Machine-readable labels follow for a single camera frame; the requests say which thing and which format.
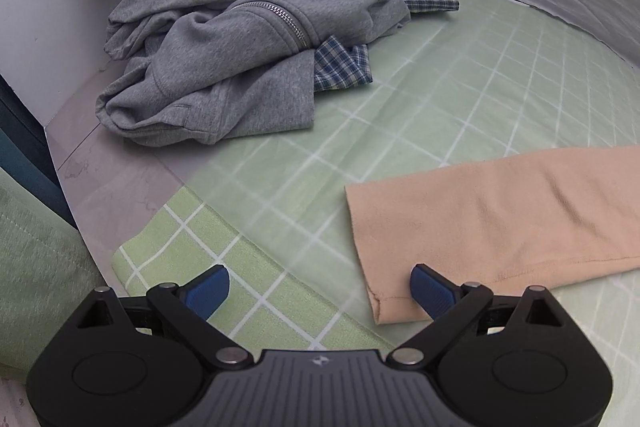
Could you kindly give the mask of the beige long-sleeve garment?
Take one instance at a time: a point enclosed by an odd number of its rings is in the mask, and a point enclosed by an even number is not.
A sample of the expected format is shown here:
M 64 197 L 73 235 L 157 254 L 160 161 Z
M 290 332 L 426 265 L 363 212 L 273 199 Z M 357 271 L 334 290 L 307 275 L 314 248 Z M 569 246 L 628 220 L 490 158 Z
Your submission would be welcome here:
M 345 190 L 374 321 L 421 321 L 410 272 L 501 295 L 555 288 L 639 265 L 639 150 L 557 148 Z

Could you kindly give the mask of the green towel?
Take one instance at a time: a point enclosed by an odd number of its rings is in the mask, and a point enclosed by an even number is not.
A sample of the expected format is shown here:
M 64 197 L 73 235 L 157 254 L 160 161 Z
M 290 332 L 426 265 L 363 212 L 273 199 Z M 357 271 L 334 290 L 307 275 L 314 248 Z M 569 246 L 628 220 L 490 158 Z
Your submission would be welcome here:
M 24 383 L 89 291 L 104 284 L 79 232 L 1 173 L 1 376 Z

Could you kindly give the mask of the green checkered bed sheet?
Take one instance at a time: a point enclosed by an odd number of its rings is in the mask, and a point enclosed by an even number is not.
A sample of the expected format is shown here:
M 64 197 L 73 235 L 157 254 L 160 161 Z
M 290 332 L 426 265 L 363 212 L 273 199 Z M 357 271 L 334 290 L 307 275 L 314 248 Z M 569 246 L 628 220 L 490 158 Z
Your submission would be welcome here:
M 639 71 L 603 43 L 511 0 L 459 0 L 370 49 L 374 80 L 316 98 L 314 127 L 165 148 L 183 188 L 114 252 L 128 294 L 212 265 L 212 321 L 254 353 L 386 350 L 352 246 L 348 184 L 561 146 L 639 140 Z

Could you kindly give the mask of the dark blue cloth edge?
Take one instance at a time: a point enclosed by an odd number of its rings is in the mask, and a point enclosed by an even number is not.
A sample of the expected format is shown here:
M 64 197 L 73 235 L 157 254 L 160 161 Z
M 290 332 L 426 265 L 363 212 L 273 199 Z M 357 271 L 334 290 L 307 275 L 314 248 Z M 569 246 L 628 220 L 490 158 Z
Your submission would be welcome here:
M 1 168 L 73 228 L 44 129 L 1 78 Z

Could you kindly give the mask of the grey zip hoodie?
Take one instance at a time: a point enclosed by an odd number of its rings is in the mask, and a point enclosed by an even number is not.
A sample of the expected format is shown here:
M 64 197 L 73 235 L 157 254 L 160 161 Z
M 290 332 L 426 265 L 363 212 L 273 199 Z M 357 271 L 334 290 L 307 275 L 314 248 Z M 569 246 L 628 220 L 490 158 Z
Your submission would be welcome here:
M 407 23 L 402 0 L 122 0 L 105 49 L 122 75 L 96 118 L 134 143 L 206 145 L 314 123 L 314 51 Z

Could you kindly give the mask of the blue plaid shirt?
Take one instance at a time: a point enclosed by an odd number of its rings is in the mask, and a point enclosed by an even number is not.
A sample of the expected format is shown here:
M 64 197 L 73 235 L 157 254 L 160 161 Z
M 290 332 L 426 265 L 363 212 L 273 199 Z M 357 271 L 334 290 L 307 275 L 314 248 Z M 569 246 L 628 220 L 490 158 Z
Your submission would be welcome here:
M 413 14 L 456 12 L 459 0 L 402 0 Z M 367 86 L 373 81 L 366 44 L 345 48 L 331 36 L 314 51 L 314 92 Z

